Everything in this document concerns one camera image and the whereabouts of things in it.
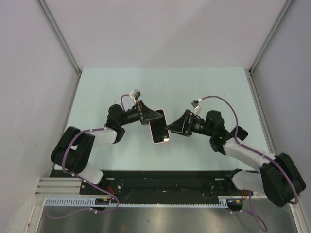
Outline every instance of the purple cable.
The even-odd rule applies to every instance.
[[[296,190],[295,190],[295,187],[294,187],[293,183],[291,182],[291,179],[288,177],[288,175],[285,173],[285,171],[282,169],[282,167],[281,167],[276,161],[274,161],[272,158],[270,158],[270,157],[268,157],[268,156],[265,156],[265,155],[262,154],[260,151],[258,151],[258,150],[254,149],[254,148],[251,148],[251,147],[249,147],[249,146],[247,146],[247,145],[244,145],[244,144],[242,144],[241,142],[239,142],[239,140],[238,140],[238,130],[239,130],[238,116],[237,116],[236,112],[234,111],[233,107],[231,106],[231,104],[230,104],[228,101],[226,101],[225,99],[223,99],[223,98],[221,98],[221,97],[219,97],[219,96],[205,96],[205,97],[202,98],[202,100],[209,99],[209,98],[217,98],[217,99],[220,99],[220,100],[222,100],[223,102],[225,102],[225,103],[229,106],[229,108],[230,108],[230,109],[232,110],[232,112],[233,112],[233,115],[234,115],[235,121],[236,121],[236,128],[235,128],[235,132],[234,132],[235,141],[236,141],[241,147],[244,147],[244,148],[246,148],[246,149],[248,149],[248,150],[250,150],[250,151],[252,151],[252,152],[258,154],[259,156],[261,156],[261,157],[263,157],[263,158],[269,160],[273,165],[275,165],[275,166],[279,169],[279,171],[283,174],[284,178],[286,179],[286,181],[288,182],[288,184],[290,185],[290,187],[291,187],[291,189],[292,189],[292,191],[293,191],[293,193],[294,193],[295,202],[293,202],[293,204],[297,204],[297,203],[298,203],[298,194],[297,194],[297,192],[296,192]],[[262,219],[256,214],[256,212],[255,212],[255,210],[254,210],[254,208],[253,208],[253,205],[252,205],[252,202],[251,202],[251,192],[249,193],[249,204],[250,204],[250,207],[251,207],[251,210],[252,210],[252,211],[244,210],[243,212],[249,213],[249,214],[253,215],[254,218],[255,218],[255,220],[256,220],[256,222],[257,222],[257,224],[259,225],[259,227],[260,227],[264,232],[267,232],[267,226],[266,226],[266,224],[265,224],[265,223],[262,221]],[[265,228],[263,228],[263,227],[260,225],[259,220],[263,223],[263,225],[264,225]]]
[[[62,170],[63,170],[64,173],[71,174],[71,172],[66,171],[66,169],[65,169],[65,164],[66,164],[66,159],[67,159],[68,153],[69,153],[69,151],[70,151],[70,149],[71,149],[71,146],[72,146],[73,143],[77,140],[77,138],[78,138],[81,134],[83,134],[83,133],[96,132],[96,131],[102,131],[102,130],[105,130],[105,128],[97,128],[97,129],[90,129],[90,130],[82,130],[82,131],[80,131],[80,132],[77,133],[77,135],[71,140],[71,142],[70,142],[69,145],[67,146],[66,151],[65,151],[65,154],[64,154],[64,157],[63,157],[63,161],[62,161]],[[73,175],[74,175],[75,177],[77,177],[77,178],[83,180],[83,181],[86,182],[87,184],[91,185],[92,187],[96,188],[97,190],[99,190],[99,191],[101,191],[101,192],[103,192],[103,193],[105,193],[105,194],[108,194],[108,195],[112,196],[112,197],[116,200],[117,205],[116,205],[114,208],[109,209],[109,210],[95,210],[95,212],[99,212],[99,213],[110,213],[110,212],[112,212],[112,211],[115,211],[115,210],[118,208],[120,202],[119,202],[119,199],[118,199],[115,195],[113,195],[112,193],[109,193],[109,192],[107,192],[107,191],[105,191],[105,190],[99,188],[99,187],[96,186],[95,184],[93,184],[93,183],[91,183],[91,182],[85,180],[84,178],[82,178],[81,176],[79,176],[79,175],[77,175],[77,174],[73,174]],[[89,210],[89,209],[90,209],[90,208],[83,208],[83,209],[76,210],[76,211],[74,211],[74,212],[72,212],[72,213],[70,213],[70,214],[67,214],[67,215],[61,216],[61,217],[52,217],[52,216],[50,216],[47,212],[46,212],[46,215],[47,215],[47,217],[49,217],[49,218],[51,218],[51,219],[63,219],[63,218],[69,217],[70,215],[73,215],[73,214],[75,214],[75,213],[77,213],[77,212],[84,211],[84,210]]]
[[[125,107],[124,107],[124,104],[123,104],[123,98],[126,97],[126,96],[130,96],[129,94],[124,94],[121,96],[121,106],[122,106],[122,109],[123,111],[125,111]]]

